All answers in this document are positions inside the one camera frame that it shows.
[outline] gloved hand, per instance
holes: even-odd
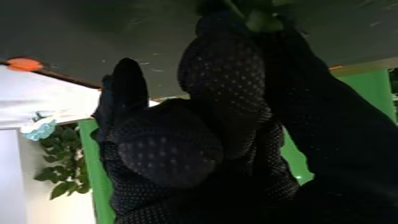
[[[190,111],[170,100],[147,108],[147,87],[138,64],[122,59],[103,79],[94,113],[104,171],[113,184],[112,207],[119,223],[158,218],[170,222],[174,200],[204,181],[222,162],[218,139]]]

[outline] green wall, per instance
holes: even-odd
[[[353,87],[353,89],[357,90],[359,94],[371,102],[374,107],[389,115],[390,119],[394,119],[394,106],[390,98],[387,71],[378,71],[360,75],[353,75],[350,77],[341,78],[341,81]],[[80,134],[81,134],[87,167],[90,175],[97,224],[112,224],[113,211],[108,205],[112,184],[101,167],[97,145],[88,136],[96,127],[97,126],[94,121],[80,122]],[[295,144],[291,142],[289,137],[286,137],[282,155],[291,165],[293,175],[298,178],[300,183],[305,183],[312,179],[312,174],[307,171],[305,157],[295,148]]]
[[[80,121],[80,136],[83,144],[85,164],[88,170],[88,180],[92,187],[92,200],[96,208],[97,224],[113,224],[113,210],[110,208],[112,183],[106,178],[103,165],[99,161],[99,148],[90,139],[90,132],[96,130],[96,121]]]

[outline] finger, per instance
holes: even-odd
[[[124,58],[113,68],[113,117],[115,125],[128,119],[131,114],[149,106],[149,94],[144,74],[138,63]]]
[[[124,106],[140,103],[140,107],[147,107],[149,94],[144,74],[138,63],[133,59],[124,58],[113,68],[113,94],[117,96],[115,103]]]

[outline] green leaf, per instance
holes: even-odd
[[[55,173],[53,173],[51,168],[48,167],[40,170],[40,173],[39,173],[39,175],[35,175],[33,179],[37,181],[48,181],[48,180],[51,180],[53,176],[55,176]]]
[[[53,147],[53,144],[55,144],[53,138],[40,139],[39,142],[46,148]]]
[[[78,184],[72,182],[71,186],[69,186],[69,190],[67,190],[67,196],[71,196],[71,194],[76,192],[78,190]]]
[[[62,131],[64,131],[62,127],[56,126],[56,127],[55,127],[55,131],[53,131],[51,136],[53,136],[53,137],[60,137],[60,135],[62,135]]]
[[[71,182],[64,182],[56,185],[51,191],[49,200],[53,200],[69,190]]]
[[[49,181],[53,184],[56,184],[60,182],[56,174],[53,174]]]
[[[69,154],[67,151],[56,153],[56,161],[60,161],[65,158],[67,154]]]
[[[60,138],[64,141],[76,141],[78,139],[76,132],[72,131],[69,127],[64,129]]]
[[[90,185],[88,185],[88,183],[87,183],[87,184],[81,184],[81,185],[78,186],[78,190],[76,190],[76,192],[78,192],[80,194],[85,194],[88,191],[90,191]]]
[[[53,157],[53,156],[42,156],[42,158],[44,158],[48,163],[53,163],[53,162],[58,161],[56,157]]]

